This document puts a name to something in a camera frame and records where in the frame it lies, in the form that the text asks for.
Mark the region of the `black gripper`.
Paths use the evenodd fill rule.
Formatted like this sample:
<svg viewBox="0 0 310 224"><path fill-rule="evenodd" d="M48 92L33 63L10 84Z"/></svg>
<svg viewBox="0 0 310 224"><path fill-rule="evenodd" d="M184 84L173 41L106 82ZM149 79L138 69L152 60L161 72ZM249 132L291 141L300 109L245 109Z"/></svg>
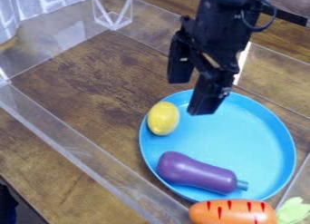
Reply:
<svg viewBox="0 0 310 224"><path fill-rule="evenodd" d="M245 48L261 11L261 0L200 0L195 18L180 17L168 54L168 83L187 83L200 74L187 106L189 115L213 114L239 72L236 54Z"/></svg>

